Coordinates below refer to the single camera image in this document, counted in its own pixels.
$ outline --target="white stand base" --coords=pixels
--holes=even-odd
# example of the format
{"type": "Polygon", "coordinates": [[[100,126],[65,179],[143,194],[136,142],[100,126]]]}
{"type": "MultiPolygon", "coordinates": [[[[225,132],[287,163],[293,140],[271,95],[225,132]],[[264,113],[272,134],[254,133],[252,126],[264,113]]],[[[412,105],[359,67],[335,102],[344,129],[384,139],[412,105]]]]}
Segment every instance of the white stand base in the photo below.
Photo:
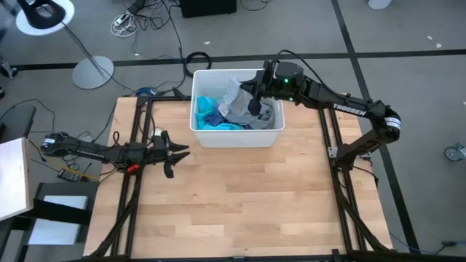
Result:
{"type": "Polygon", "coordinates": [[[392,0],[369,0],[369,7],[378,10],[387,8],[388,5],[392,2],[392,0]]]}
{"type": "Polygon", "coordinates": [[[94,56],[96,68],[89,59],[79,62],[73,70],[73,83],[82,89],[92,90],[103,86],[114,74],[114,64],[103,56],[94,56]]]}

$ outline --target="wooden tabletop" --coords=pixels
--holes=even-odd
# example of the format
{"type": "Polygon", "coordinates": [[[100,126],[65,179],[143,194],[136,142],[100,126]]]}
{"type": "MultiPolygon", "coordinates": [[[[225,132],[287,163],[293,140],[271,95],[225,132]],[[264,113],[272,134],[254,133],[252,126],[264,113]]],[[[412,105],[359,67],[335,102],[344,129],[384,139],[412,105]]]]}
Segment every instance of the wooden tabletop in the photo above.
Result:
{"type": "MultiPolygon", "coordinates": [[[[111,133],[119,131],[122,142],[130,137],[135,102],[120,98],[116,105],[111,133]]],[[[156,125],[173,142],[189,145],[191,155],[173,168],[174,179],[165,177],[162,164],[144,170],[132,258],[344,253],[317,111],[285,103],[285,129],[271,148],[203,148],[189,129],[189,108],[182,101],[153,104],[156,125]]],[[[337,116],[345,143],[361,136],[354,116],[337,116]]],[[[371,170],[362,159],[355,166],[371,170]]],[[[374,179],[359,170],[351,177],[361,218],[391,247],[374,179]]],[[[115,174],[99,186],[85,255],[114,224],[122,178],[115,174]]],[[[357,247],[354,230],[352,239],[357,247]]]]}

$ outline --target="caster wheel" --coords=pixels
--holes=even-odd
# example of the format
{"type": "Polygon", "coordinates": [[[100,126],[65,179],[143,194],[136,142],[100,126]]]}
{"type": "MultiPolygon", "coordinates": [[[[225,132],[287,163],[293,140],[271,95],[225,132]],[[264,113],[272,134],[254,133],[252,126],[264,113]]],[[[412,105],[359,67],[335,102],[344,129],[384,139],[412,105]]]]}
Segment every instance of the caster wheel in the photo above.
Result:
{"type": "Polygon", "coordinates": [[[2,76],[8,77],[9,79],[13,79],[17,75],[17,69],[11,68],[9,71],[3,67],[0,67],[0,74],[2,76]]]}
{"type": "Polygon", "coordinates": [[[443,154],[449,161],[452,162],[458,162],[462,160],[462,158],[459,156],[458,148],[455,146],[449,146],[445,148],[443,154]]]}

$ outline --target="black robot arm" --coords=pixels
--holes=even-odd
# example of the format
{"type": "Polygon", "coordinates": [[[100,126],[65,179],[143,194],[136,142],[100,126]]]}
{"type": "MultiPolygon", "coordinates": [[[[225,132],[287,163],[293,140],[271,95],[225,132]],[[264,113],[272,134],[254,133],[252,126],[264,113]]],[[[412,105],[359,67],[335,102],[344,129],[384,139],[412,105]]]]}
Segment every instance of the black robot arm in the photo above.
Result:
{"type": "Polygon", "coordinates": [[[304,75],[299,65],[289,62],[264,62],[264,70],[256,77],[242,83],[241,88],[249,92],[248,109],[252,115],[261,110],[261,98],[274,98],[303,104],[307,108],[332,108],[371,121],[373,129],[351,144],[341,145],[336,152],[337,167],[351,170],[358,155],[371,153],[383,143],[397,141],[400,137],[400,117],[382,101],[354,98],[351,94],[338,94],[325,84],[304,75]]]}
{"type": "Polygon", "coordinates": [[[74,155],[88,159],[98,160],[104,164],[110,163],[120,172],[132,172],[146,164],[164,162],[164,171],[167,178],[173,178],[172,166],[182,160],[189,152],[172,154],[172,152],[187,149],[188,146],[173,143],[167,131],[156,128],[152,135],[152,147],[144,143],[118,144],[119,133],[114,133],[115,144],[102,146],[97,143],[84,142],[70,137],[64,132],[52,133],[45,137],[41,146],[46,156],[64,157],[74,155]]]}

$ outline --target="blue cloth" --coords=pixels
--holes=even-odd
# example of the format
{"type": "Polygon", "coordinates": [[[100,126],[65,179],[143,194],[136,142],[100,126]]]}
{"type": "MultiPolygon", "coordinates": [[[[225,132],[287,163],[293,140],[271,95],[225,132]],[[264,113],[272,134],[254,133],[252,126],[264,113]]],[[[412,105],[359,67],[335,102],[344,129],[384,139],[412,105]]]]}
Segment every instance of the blue cloth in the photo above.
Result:
{"type": "Polygon", "coordinates": [[[197,98],[196,113],[198,130],[243,130],[237,124],[224,123],[224,118],[218,111],[216,101],[212,98],[200,96],[197,98]]]}

